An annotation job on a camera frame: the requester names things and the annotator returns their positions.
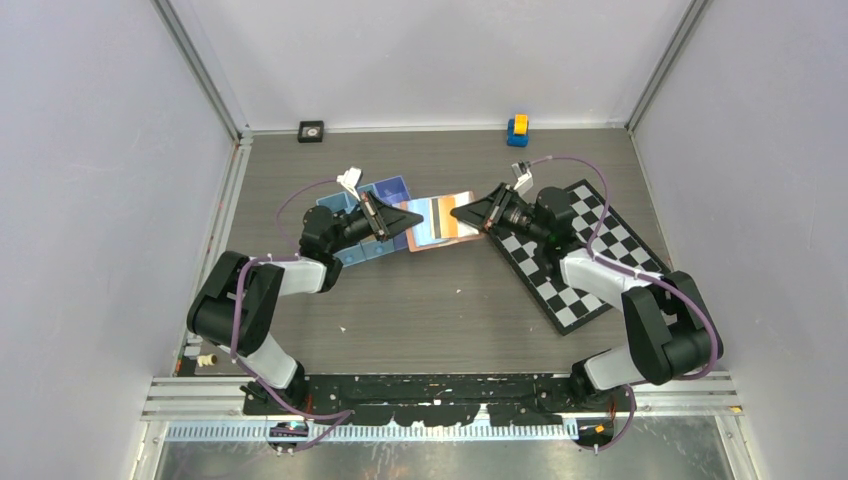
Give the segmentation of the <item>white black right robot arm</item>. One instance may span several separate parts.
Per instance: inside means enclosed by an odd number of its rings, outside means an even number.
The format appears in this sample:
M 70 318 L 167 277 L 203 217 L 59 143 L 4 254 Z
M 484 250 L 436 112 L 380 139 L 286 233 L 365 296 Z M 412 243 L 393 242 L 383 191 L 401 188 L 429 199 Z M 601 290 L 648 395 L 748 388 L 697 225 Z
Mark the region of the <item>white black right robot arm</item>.
M 624 385 L 663 385 L 709 373 L 723 343 L 694 279 L 635 270 L 593 251 L 573 227 L 569 194 L 546 187 L 529 203 L 507 184 L 486 197 L 452 209 L 458 221 L 486 232 L 517 234 L 535 243 L 534 258 L 554 282 L 586 292 L 619 310 L 627 342 L 575 363 L 571 397 L 596 410 Z

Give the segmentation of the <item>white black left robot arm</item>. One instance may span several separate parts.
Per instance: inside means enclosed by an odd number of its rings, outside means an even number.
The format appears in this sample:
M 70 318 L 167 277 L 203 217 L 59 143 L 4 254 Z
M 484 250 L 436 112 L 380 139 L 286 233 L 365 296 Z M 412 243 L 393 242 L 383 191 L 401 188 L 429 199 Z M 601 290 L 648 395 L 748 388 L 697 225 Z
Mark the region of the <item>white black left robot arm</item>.
M 236 251 L 214 264 L 187 313 L 187 329 L 221 347 L 269 387 L 280 412 L 298 412 L 307 398 L 305 368 L 273 338 L 270 327 L 281 296 L 329 291 L 343 269 L 338 251 L 369 237 L 388 241 L 422 223 L 420 214 L 367 191 L 351 211 L 326 206 L 303 216 L 298 255 L 271 261 Z

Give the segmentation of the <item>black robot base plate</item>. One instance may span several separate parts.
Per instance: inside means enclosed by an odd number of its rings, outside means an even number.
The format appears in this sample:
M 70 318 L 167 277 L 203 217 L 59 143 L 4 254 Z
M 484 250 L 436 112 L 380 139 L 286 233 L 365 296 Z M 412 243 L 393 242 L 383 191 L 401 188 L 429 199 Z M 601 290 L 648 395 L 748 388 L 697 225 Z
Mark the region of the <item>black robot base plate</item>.
M 240 389 L 248 416 L 284 415 L 287 400 L 297 414 L 327 426 L 467 426 L 482 417 L 497 427 L 535 426 L 571 413 L 625 419 L 635 411 L 623 388 L 589 393 L 550 373 L 315 374 L 297 381 L 290 397 L 256 380 Z

